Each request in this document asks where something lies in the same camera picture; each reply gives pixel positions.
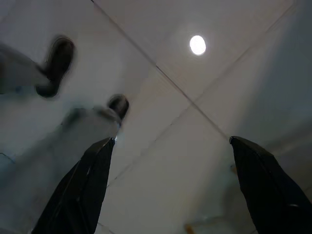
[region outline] person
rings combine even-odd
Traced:
[[[230,144],[240,189],[258,233],[312,233],[312,204],[274,155],[241,137],[231,137]]]
[[[108,107],[109,111],[99,109],[96,114],[114,119],[120,126],[129,109],[129,101],[124,95],[115,95]],[[79,115],[75,112],[67,125],[75,124],[77,118],[81,118]],[[56,187],[32,230],[33,234],[95,232],[105,197],[114,144],[115,139],[108,137],[92,144],[85,151]]]

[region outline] floor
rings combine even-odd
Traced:
[[[306,155],[309,144],[289,147],[312,126],[309,1],[5,4],[2,43],[41,63],[52,39],[63,34],[77,56],[53,101],[36,95],[0,100],[0,147],[10,158],[2,164],[18,162],[75,107],[103,106],[115,93],[130,101],[97,233],[181,234],[186,223],[214,218],[222,225],[198,233],[225,233],[225,226],[226,233],[255,233],[230,170],[232,135],[274,152],[312,198],[310,158],[290,163],[294,153]],[[193,35],[206,41],[201,56],[189,49]]]

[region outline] pant leg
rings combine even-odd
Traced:
[[[312,205],[272,154],[231,137],[237,175],[258,233],[311,233]]]
[[[21,86],[45,85],[48,81],[31,59],[0,44],[0,94]]]
[[[94,143],[55,189],[33,234],[93,234],[105,197],[115,141]]]

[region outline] gray pants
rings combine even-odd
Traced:
[[[37,64],[18,51],[0,44],[0,94],[15,91],[22,86],[48,83]]]

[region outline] shoe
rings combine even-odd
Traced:
[[[128,112],[129,101],[124,95],[118,94],[113,96],[108,102],[108,107],[113,110],[122,121]]]
[[[73,61],[74,51],[73,42],[67,38],[59,38],[54,42],[46,68],[39,68],[40,72],[50,80],[47,86],[36,87],[40,96],[52,98],[58,93],[61,81]]]

